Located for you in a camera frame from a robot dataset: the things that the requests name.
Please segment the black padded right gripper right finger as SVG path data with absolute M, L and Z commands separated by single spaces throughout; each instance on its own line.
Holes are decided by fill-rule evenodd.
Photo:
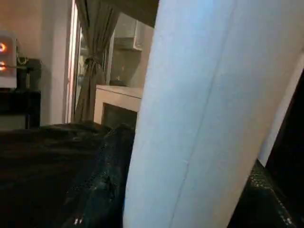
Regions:
M 229 228 L 297 228 L 286 198 L 259 160 L 251 170 Z

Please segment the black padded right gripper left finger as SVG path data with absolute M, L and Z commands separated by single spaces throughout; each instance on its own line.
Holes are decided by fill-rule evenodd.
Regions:
M 117 127 L 76 175 L 57 217 L 58 228 L 121 228 L 135 131 Z

